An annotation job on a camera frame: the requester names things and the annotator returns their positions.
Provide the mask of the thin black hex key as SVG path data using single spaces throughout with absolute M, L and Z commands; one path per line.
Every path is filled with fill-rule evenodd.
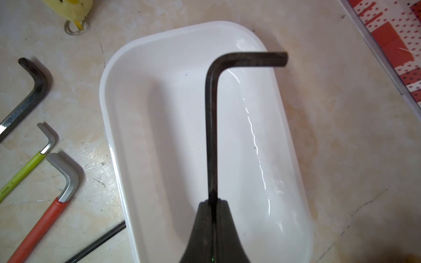
M 114 236 L 116 236 L 118 233 L 120 233 L 122 230 L 126 228 L 126 222 L 123 220 L 118 225 L 113 227 L 111 230 L 103 234 L 101 237 L 99 237 L 97 240 L 95 240 L 93 243 L 85 247 L 83 250 L 81 250 L 79 253 L 74 255 L 72 258 L 66 261 L 66 263 L 77 263 L 83 258 L 85 258 L 87 255 L 91 254 L 91 252 L 95 251 L 97 248 L 99 248 L 101 245 L 106 243 L 108 240 L 112 239 Z

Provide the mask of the red handled hex key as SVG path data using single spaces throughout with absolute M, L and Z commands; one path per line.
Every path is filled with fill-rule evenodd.
M 79 186 L 79 176 L 76 170 L 58 153 L 49 154 L 47 161 L 65 177 L 66 186 L 18 246 L 8 260 L 9 263 L 23 263 L 26 261 L 44 235 L 59 218 L 60 214 L 68 206 L 70 199 Z

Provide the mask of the large black hex key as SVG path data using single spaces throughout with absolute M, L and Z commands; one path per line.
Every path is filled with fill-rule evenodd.
M 224 54 L 211 63 L 205 82 L 205 116 L 208 200 L 212 206 L 218 202 L 217 93 L 220 75 L 230 68 L 278 68 L 285 67 L 287 62 L 286 52 L 239 52 Z

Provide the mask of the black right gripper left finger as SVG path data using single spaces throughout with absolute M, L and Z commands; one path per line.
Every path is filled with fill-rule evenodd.
M 193 229 L 181 263 L 212 263 L 213 261 L 212 207 L 208 201 L 198 206 Z

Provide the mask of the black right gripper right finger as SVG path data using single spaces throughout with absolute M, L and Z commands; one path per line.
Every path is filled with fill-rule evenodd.
M 213 211 L 215 263 L 249 263 L 227 201 L 218 199 Z

